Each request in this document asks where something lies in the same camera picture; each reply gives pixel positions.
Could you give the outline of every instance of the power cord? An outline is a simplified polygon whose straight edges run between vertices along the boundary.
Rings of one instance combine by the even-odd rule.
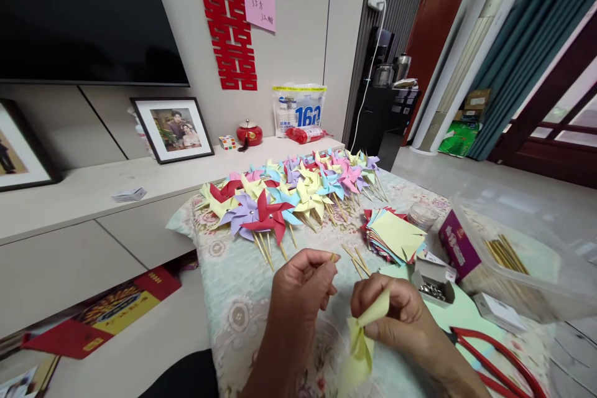
[[[375,63],[375,56],[377,55],[377,47],[379,46],[379,38],[381,37],[381,32],[384,29],[384,20],[386,20],[386,0],[384,0],[384,9],[383,9],[383,13],[381,16],[381,25],[379,26],[379,31],[377,32],[377,42],[375,44],[375,51],[373,52],[373,59],[371,59],[371,66],[369,67],[369,75],[367,76],[367,84],[365,85],[365,93],[363,93],[363,101],[361,102],[361,107],[359,108],[359,113],[356,116],[356,127],[354,128],[353,145],[350,147],[351,153],[354,149],[354,142],[356,141],[356,134],[359,131],[359,119],[361,118],[361,111],[363,110],[363,106],[365,104],[365,98],[367,98],[367,89],[369,88],[369,82],[371,82],[371,72],[373,71],[373,64]]]

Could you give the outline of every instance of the red scissors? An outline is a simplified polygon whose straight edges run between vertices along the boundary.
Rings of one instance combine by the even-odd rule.
[[[501,354],[503,354],[508,361],[516,369],[521,373],[521,375],[526,379],[530,389],[533,392],[533,397],[535,398],[546,398],[545,392],[541,388],[541,385],[537,381],[537,378],[533,376],[533,374],[524,366],[520,360],[512,354],[510,350],[508,350],[505,346],[500,344],[500,342],[496,341],[494,338],[480,333],[479,331],[474,330],[465,330],[464,328],[455,328],[450,327],[452,333],[447,333],[448,339],[453,344],[458,342],[460,345],[465,347],[480,363],[483,367],[485,367],[493,376],[498,378],[501,382],[503,382],[507,387],[500,384],[499,382],[495,381],[493,378],[484,375],[483,373],[478,372],[479,377],[485,383],[487,387],[496,391],[500,395],[506,398],[532,398],[529,397],[520,387],[518,387],[514,381],[508,378],[504,373],[495,367],[492,363],[490,363],[474,346],[472,346],[465,337],[473,337],[477,339],[484,340],[485,342],[489,342],[492,344],[496,350],[498,350]]]

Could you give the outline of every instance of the small box of pins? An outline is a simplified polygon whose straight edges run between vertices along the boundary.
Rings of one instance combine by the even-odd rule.
[[[455,294],[446,273],[446,266],[417,258],[410,282],[419,290],[424,300],[447,308],[454,303]]]
[[[236,148],[236,141],[234,140],[233,136],[218,137],[218,140],[220,140],[220,145],[224,150],[231,150]]]

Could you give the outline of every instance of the rubik's cube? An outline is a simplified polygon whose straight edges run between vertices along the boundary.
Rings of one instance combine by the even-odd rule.
[[[220,144],[224,150],[230,150],[236,148],[236,141],[233,136],[218,137]]]

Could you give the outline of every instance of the drawer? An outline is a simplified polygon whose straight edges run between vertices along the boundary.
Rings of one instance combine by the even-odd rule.
[[[145,271],[95,221],[0,246],[0,338]]]
[[[166,224],[189,198],[197,194],[198,190],[159,200],[98,218],[97,222],[148,269],[153,269],[194,250],[190,238],[168,230]]]

